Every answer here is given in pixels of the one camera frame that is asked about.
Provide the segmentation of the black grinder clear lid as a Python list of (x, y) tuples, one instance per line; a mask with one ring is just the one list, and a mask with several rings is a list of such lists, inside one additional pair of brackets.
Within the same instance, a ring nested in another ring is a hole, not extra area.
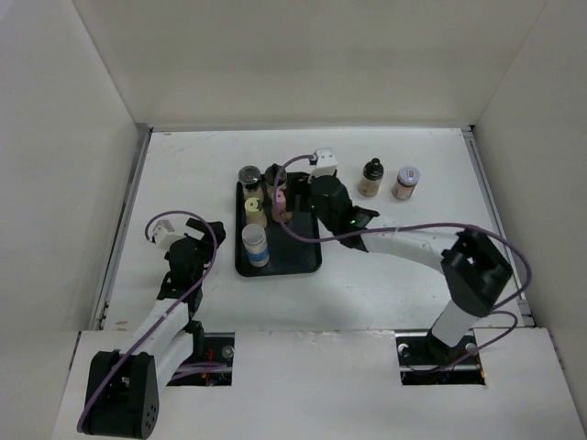
[(253, 165), (242, 167), (238, 172), (238, 182), (242, 186), (244, 200), (257, 198), (260, 202), (264, 201), (264, 191), (261, 187), (260, 170)]

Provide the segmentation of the silver lid red label jar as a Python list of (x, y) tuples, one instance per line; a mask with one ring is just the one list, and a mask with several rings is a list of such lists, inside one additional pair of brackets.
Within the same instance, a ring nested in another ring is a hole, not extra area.
[(417, 186), (420, 179), (420, 171), (413, 166), (402, 167), (396, 176), (392, 188), (392, 195), (400, 201), (408, 200)]

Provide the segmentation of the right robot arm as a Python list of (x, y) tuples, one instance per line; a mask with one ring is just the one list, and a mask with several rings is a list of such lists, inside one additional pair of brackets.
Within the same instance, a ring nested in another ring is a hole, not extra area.
[(444, 276), (450, 299), (426, 334), (433, 363), (456, 359), (465, 334), (493, 311), (513, 275), (489, 232), (477, 226), (450, 224), (454, 233), (432, 224), (396, 226), (379, 212), (355, 205), (334, 175), (299, 178), (287, 193), (342, 246), (405, 259)]

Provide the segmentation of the black pointed cap bottle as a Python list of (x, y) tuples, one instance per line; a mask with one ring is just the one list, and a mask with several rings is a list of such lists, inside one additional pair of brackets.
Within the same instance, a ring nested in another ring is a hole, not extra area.
[(275, 186), (282, 190), (287, 186), (287, 172), (277, 163), (273, 163), (265, 170), (264, 179), (269, 193), (273, 192)]
[(360, 195), (374, 197), (380, 189), (384, 167), (378, 158), (372, 158), (362, 169), (362, 177), (358, 185)]

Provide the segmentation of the white lid blue band jar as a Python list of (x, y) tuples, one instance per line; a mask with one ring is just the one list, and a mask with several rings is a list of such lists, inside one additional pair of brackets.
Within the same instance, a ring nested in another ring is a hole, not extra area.
[(242, 243), (253, 267), (264, 267), (270, 260), (265, 229), (258, 224), (245, 225), (241, 232)]

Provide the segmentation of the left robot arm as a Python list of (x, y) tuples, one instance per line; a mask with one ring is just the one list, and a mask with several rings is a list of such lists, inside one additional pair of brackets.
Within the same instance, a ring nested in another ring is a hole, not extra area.
[(165, 214), (148, 222), (147, 238), (164, 249), (169, 270), (138, 330), (120, 348), (92, 358), (79, 433), (149, 438), (159, 418), (161, 391), (182, 363), (196, 365), (205, 357), (205, 332), (194, 315), (226, 230), (221, 222), (194, 214), (186, 226), (187, 232), (175, 232)]

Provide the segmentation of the yellow cap spice shaker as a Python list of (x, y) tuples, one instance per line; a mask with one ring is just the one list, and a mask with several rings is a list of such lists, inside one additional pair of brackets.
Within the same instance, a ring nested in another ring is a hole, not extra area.
[(263, 208), (263, 201), (258, 197), (250, 197), (244, 202), (245, 219), (247, 225), (267, 227), (267, 217)]

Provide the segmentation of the pink cap spice shaker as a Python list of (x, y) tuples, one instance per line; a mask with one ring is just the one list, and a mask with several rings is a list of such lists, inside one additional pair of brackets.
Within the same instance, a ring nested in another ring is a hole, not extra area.
[(279, 189), (272, 199), (271, 218), (277, 222), (287, 224), (293, 213), (287, 209), (287, 199), (284, 190)]

